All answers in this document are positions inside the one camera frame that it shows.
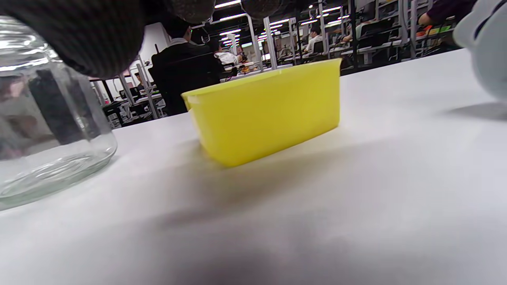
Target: clear glass jar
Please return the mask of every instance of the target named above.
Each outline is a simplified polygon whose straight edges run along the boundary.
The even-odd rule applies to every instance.
[[[78,182],[116,148],[88,78],[29,27],[0,16],[0,210]]]

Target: yellow plastic container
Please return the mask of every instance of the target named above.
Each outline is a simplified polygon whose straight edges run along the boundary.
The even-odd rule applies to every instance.
[[[208,154],[237,166],[338,126],[341,59],[278,69],[182,94]]]

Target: person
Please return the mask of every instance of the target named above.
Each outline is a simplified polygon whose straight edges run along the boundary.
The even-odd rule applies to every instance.
[[[134,75],[137,77],[137,80],[139,80],[139,85],[136,88],[137,88],[137,91],[140,92],[141,90],[144,90],[144,86],[142,85],[141,75],[139,75],[139,72],[136,72]]]
[[[308,41],[308,46],[306,46],[305,52],[306,53],[313,53],[313,47],[315,46],[316,42],[322,42],[322,36],[320,35],[320,26],[313,25],[312,29],[310,30],[310,37],[312,37]]]
[[[225,70],[209,46],[190,43],[192,30],[188,22],[168,18],[162,25],[171,42],[152,56],[150,73],[164,98],[166,113],[173,116],[187,112],[182,93],[220,83]]]
[[[208,45],[211,51],[215,53],[215,57],[218,58],[222,64],[233,63],[234,65],[239,65],[239,63],[243,61],[243,57],[241,55],[234,55],[230,52],[224,52],[222,45],[217,38],[211,38],[208,42]]]
[[[438,0],[433,7],[419,18],[419,25],[429,26],[442,24],[451,16],[456,22],[461,21],[472,11],[477,0]]]

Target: white object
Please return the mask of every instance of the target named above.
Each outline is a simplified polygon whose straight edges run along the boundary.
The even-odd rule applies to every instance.
[[[507,132],[469,54],[340,81],[340,127],[236,168],[190,114],[114,130],[103,172],[0,212],[2,284],[505,285]]]
[[[498,99],[507,100],[507,37],[504,36],[507,5],[493,13],[500,2],[477,1],[472,12],[455,28],[454,39],[471,52],[474,71],[482,86]],[[476,31],[486,20],[476,38]]]
[[[222,64],[233,63],[234,65],[239,64],[238,57],[230,52],[217,52],[215,57],[218,58]]]

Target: fluorescent light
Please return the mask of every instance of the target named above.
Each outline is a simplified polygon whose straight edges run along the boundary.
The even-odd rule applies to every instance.
[[[226,35],[226,34],[235,33],[235,32],[239,32],[239,31],[241,31],[241,29],[232,30],[232,31],[225,31],[225,32],[221,33],[220,35]]]
[[[329,12],[329,11],[338,10],[338,9],[341,9],[341,8],[342,8],[341,6],[338,6],[338,7],[329,8],[329,9],[323,10],[322,12],[325,13],[325,12]]]
[[[225,17],[225,18],[220,19],[220,21],[227,21],[227,20],[230,20],[230,19],[243,17],[245,15],[246,15],[246,13],[238,14],[238,15],[234,15],[234,16],[230,16],[230,17]]]
[[[241,0],[236,0],[236,1],[231,1],[231,2],[227,2],[227,3],[223,3],[223,4],[218,4],[218,5],[215,6],[215,9],[226,7],[226,6],[230,6],[230,5],[236,5],[236,4],[239,4],[239,3],[241,3]]]
[[[222,38],[222,39],[221,39],[221,41],[226,41],[226,40],[228,40],[228,39],[229,39],[228,37],[225,37],[225,38]]]
[[[273,34],[274,31],[278,31],[278,30],[277,29],[271,30],[271,34]]]
[[[285,22],[289,22],[289,19],[285,19],[285,20],[281,20],[281,21],[277,21],[277,22],[272,22],[269,25],[272,26],[272,25],[281,24],[281,23],[285,23]]]
[[[313,22],[316,22],[316,21],[318,21],[318,20],[311,20],[311,21],[308,21],[308,22],[301,23],[301,25],[307,25],[309,23],[313,23]]]
[[[333,21],[333,22],[329,22],[325,27],[328,28],[328,27],[339,25],[341,23],[342,23],[342,20]]]
[[[333,22],[329,22],[328,25],[335,24],[335,23],[339,23],[340,24],[341,22],[342,22],[342,20],[336,20],[336,21],[333,21]]]

